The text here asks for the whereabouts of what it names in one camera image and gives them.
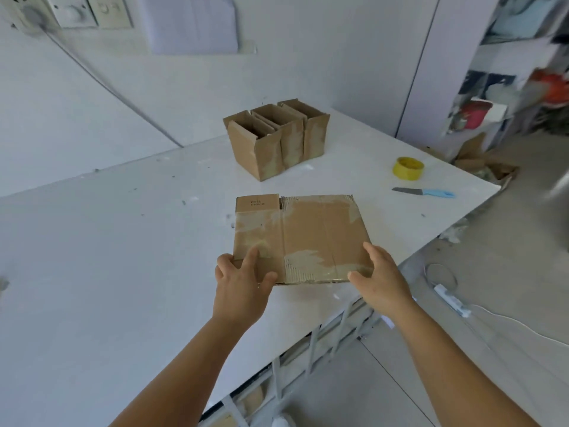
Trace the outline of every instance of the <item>blue knife handle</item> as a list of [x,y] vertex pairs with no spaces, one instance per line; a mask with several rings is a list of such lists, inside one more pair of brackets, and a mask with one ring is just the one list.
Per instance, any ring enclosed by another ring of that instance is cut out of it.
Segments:
[[446,197],[448,199],[453,199],[455,196],[454,193],[452,192],[447,192],[445,190],[428,190],[428,189],[423,189],[423,194],[424,195],[431,195],[431,196],[438,196],[438,197]]

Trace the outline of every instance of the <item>knife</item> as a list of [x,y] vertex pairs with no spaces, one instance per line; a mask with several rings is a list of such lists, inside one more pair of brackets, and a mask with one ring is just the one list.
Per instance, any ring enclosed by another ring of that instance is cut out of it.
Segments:
[[456,197],[456,195],[452,192],[447,192],[445,190],[436,190],[436,189],[408,189],[405,187],[394,187],[391,190],[401,193],[411,193],[412,195],[430,195],[430,196],[446,197],[448,199]]

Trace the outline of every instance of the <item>electrical outlet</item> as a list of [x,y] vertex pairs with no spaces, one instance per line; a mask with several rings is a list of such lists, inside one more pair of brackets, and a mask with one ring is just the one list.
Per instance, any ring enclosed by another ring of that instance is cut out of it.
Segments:
[[11,20],[20,31],[28,34],[41,32],[39,27],[30,23],[25,18],[22,11],[25,7],[32,7],[37,10],[46,21],[46,28],[48,30],[60,28],[45,0],[0,0],[0,3],[4,6],[7,13],[10,14]]
[[61,28],[96,27],[87,0],[47,0]]
[[99,28],[132,28],[124,0],[89,0]]

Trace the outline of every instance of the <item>tape roll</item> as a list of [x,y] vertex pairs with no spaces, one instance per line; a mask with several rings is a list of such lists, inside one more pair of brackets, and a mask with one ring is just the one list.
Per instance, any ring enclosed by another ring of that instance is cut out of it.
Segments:
[[393,174],[406,181],[421,178],[425,165],[413,157],[399,157],[393,166]]

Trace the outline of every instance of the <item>pink container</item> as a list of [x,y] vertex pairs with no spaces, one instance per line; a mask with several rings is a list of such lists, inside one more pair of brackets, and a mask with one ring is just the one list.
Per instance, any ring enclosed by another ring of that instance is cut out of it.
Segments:
[[488,111],[493,107],[490,102],[470,101],[466,103],[460,111],[466,117],[466,125],[464,128],[478,128]]

